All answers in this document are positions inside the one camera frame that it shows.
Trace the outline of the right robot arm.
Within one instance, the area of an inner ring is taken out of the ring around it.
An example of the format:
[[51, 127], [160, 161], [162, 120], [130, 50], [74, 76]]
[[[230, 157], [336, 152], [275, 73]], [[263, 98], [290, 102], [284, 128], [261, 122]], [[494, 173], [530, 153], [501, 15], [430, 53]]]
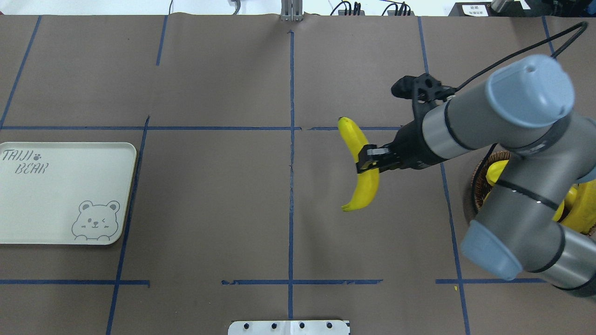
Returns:
[[574, 111], [562, 66], [535, 54], [462, 94], [430, 74], [405, 76], [391, 91], [412, 101], [414, 119], [390, 143], [358, 144], [357, 172], [425, 169], [500, 145], [511, 157], [470, 221], [462, 254], [500, 279], [526, 271], [594, 299], [594, 240], [553, 219], [573, 184], [595, 178], [595, 121]]

